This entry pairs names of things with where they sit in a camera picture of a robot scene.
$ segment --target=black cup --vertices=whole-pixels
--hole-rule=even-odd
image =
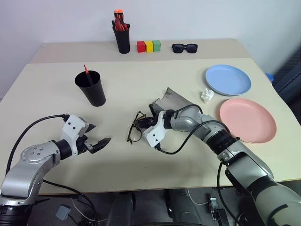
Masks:
[[[124,32],[118,32],[113,28],[119,53],[128,53],[130,51],[130,25],[127,24],[128,29]]]
[[[105,96],[102,83],[100,82],[100,74],[95,71],[89,71],[89,74],[92,78],[93,86],[90,86],[86,72],[76,76],[75,84],[80,87],[93,106],[102,106],[105,103]]]

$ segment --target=plate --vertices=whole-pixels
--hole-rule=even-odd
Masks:
[[[207,69],[206,82],[224,96],[238,96],[251,88],[251,79],[242,70],[230,65],[215,65]]]
[[[276,135],[273,116],[252,100],[234,98],[225,101],[220,108],[220,118],[232,135],[249,143],[266,143]]]

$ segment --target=red block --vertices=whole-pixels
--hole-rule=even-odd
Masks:
[[[144,41],[138,41],[137,42],[137,50],[138,50],[138,53],[145,52],[145,43],[144,43]]]

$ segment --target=blue plate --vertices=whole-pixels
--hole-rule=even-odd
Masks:
[[[209,87],[225,96],[238,96],[251,88],[251,80],[242,70],[230,65],[215,65],[207,69]]]

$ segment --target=white wall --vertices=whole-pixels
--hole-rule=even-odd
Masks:
[[[235,38],[270,73],[301,40],[301,0],[1,0],[0,97],[41,43],[113,40],[118,8],[132,40]]]

